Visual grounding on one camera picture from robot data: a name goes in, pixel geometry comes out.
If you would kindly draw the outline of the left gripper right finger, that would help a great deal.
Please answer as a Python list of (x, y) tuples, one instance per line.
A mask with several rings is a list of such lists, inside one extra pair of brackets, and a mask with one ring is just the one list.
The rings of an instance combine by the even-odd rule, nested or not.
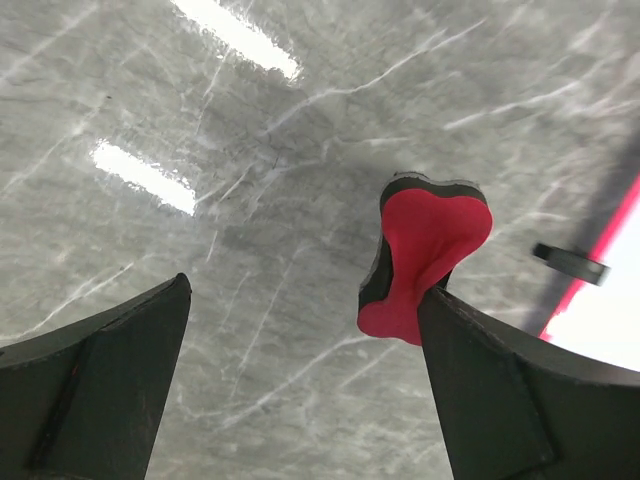
[(457, 479), (636, 479), (639, 375), (562, 349), (441, 288), (422, 349)]

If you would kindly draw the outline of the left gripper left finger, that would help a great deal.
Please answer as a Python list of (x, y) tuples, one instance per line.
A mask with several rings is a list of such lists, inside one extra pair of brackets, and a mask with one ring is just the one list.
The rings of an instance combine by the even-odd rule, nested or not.
[(142, 479), (186, 331), (184, 274), (1, 350), (4, 479)]

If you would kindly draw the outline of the white board with pink frame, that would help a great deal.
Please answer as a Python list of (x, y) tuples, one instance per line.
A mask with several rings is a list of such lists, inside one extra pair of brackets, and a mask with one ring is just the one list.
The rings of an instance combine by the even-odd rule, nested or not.
[(575, 279), (539, 338), (637, 371), (639, 369), (639, 181), (623, 197), (589, 254), (597, 284)]

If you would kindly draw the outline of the red and black eraser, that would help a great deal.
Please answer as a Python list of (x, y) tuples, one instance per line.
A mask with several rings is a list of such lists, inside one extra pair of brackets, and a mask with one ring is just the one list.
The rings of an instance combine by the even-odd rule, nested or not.
[(422, 344), (418, 308), (432, 287), (489, 237), (493, 216), (480, 187), (397, 172), (379, 200), (380, 237), (359, 287), (356, 324), (365, 335)]

